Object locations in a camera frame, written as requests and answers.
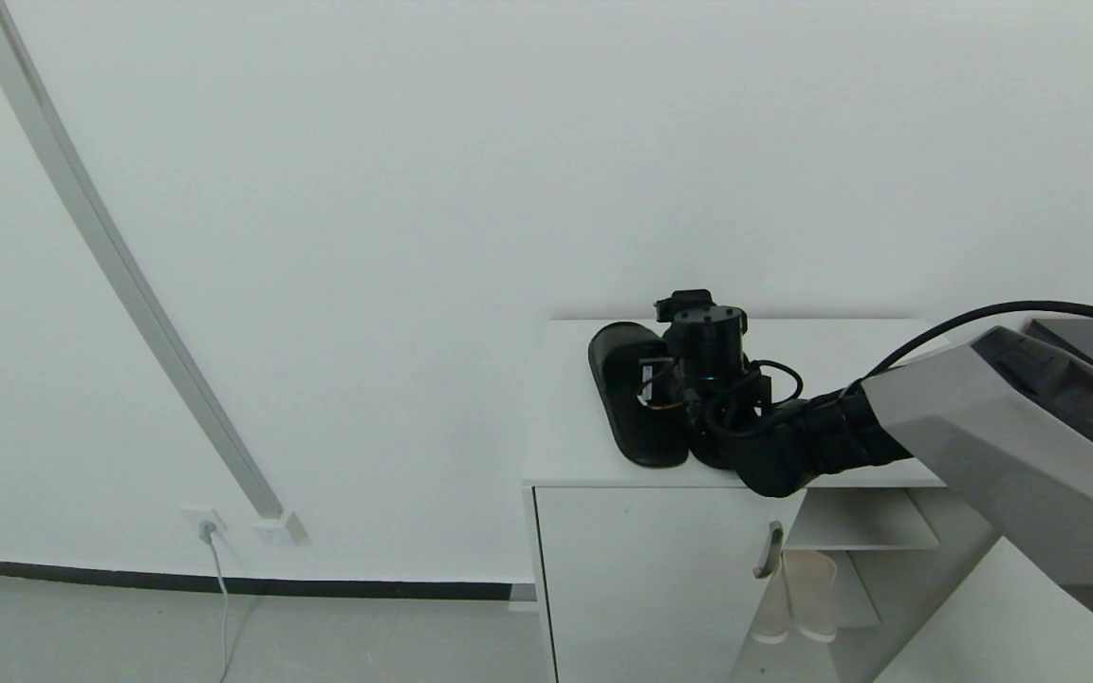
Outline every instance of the black baseboard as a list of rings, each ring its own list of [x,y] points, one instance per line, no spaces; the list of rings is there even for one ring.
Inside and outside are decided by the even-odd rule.
[[[0,576],[19,579],[57,580],[61,584],[148,588],[153,591],[216,593],[213,576],[149,574],[149,572],[108,572],[0,562]],[[399,598],[399,600],[500,600],[507,601],[512,584],[412,582],[412,580],[295,580],[226,579],[231,593],[243,596],[285,596],[305,598]]]

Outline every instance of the wall outlet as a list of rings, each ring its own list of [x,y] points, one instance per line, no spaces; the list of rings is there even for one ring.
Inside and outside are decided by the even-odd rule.
[[[219,533],[226,533],[226,523],[222,521],[222,518],[218,516],[218,510],[213,508],[207,508],[203,506],[179,506],[179,514],[184,516],[184,520],[187,521],[197,533],[200,533],[201,521],[212,521],[213,525],[218,527]]]
[[[285,510],[281,519],[260,519],[252,523],[251,528],[265,545],[287,549],[306,542],[306,528],[303,527],[298,516],[290,510]]]

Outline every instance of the cabinet top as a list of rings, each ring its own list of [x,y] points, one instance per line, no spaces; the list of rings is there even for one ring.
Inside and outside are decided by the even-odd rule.
[[[525,485],[648,485],[649,487],[741,487],[731,471],[689,458],[681,467],[647,470],[624,458],[610,432],[607,411],[589,372],[588,346],[611,320],[552,320],[529,369],[529,440]],[[657,332],[665,325],[644,322]],[[750,320],[744,351],[750,358],[788,364],[803,376],[803,397],[849,385],[894,349],[929,329],[924,320]],[[932,341],[916,351],[945,345]],[[781,392],[789,379],[780,377]],[[922,463],[908,459],[821,476],[816,487],[943,485]]]

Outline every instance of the black pad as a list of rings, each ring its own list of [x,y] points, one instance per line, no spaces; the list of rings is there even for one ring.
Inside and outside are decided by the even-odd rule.
[[[667,355],[663,339],[634,322],[607,325],[589,342],[589,368],[614,441],[637,466],[677,467],[689,456],[684,411],[651,411],[638,402],[638,362]]]

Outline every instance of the cabinet handle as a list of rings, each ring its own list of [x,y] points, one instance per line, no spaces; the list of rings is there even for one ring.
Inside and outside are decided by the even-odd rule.
[[[762,562],[759,562],[759,566],[753,567],[753,577],[755,579],[768,579],[773,576],[774,572],[778,570],[778,565],[781,564],[781,523],[777,521],[771,522],[771,535],[766,547],[762,550]]]

